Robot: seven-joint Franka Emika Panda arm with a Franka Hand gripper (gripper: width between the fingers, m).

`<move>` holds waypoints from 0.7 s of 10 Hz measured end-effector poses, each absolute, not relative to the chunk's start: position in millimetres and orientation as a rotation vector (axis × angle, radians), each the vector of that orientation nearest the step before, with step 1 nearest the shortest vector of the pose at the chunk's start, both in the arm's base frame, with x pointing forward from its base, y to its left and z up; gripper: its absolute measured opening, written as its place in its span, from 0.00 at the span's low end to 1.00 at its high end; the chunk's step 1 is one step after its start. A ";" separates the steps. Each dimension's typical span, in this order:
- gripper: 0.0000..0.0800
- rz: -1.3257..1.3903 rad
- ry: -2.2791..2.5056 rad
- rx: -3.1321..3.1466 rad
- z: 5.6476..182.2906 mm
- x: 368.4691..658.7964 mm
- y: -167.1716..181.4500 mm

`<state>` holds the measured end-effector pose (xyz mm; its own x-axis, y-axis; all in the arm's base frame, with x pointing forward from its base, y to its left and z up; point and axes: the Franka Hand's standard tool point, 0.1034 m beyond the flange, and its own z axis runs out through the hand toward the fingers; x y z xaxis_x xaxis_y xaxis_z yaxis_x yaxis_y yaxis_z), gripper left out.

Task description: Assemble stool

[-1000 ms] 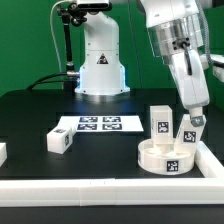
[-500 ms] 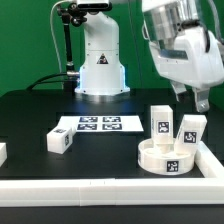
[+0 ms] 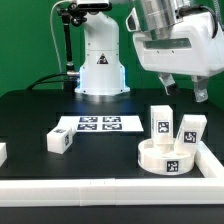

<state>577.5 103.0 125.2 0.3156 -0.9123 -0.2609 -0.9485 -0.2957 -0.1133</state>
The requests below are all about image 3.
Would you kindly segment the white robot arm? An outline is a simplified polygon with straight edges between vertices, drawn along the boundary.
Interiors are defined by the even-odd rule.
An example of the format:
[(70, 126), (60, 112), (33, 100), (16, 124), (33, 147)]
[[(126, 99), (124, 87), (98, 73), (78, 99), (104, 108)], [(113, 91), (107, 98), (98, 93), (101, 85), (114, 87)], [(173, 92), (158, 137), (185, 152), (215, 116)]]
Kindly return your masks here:
[[(126, 89), (119, 63), (119, 28), (105, 15), (116, 0), (77, 0), (85, 14), (85, 62), (79, 91), (114, 95)], [(126, 19), (141, 66), (158, 74), (175, 94), (175, 74), (189, 75), (198, 102), (208, 99), (208, 79), (224, 71), (224, 29), (216, 14), (191, 0), (134, 0)]]

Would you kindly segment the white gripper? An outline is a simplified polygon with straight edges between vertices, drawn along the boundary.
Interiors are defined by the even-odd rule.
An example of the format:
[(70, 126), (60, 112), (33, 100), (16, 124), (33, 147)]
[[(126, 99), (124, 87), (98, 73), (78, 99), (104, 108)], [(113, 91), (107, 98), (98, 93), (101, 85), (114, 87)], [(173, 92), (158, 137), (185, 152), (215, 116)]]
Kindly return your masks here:
[(147, 71), (164, 72), (159, 73), (158, 78), (168, 96), (179, 94), (179, 87), (170, 74), (173, 73), (191, 75), (195, 100), (204, 102), (208, 99), (207, 77), (224, 71), (224, 32), (218, 27), (212, 38), (214, 22), (209, 12), (184, 17), (164, 40), (152, 40), (140, 31), (135, 9), (127, 17), (126, 26), (133, 33), (142, 67)]

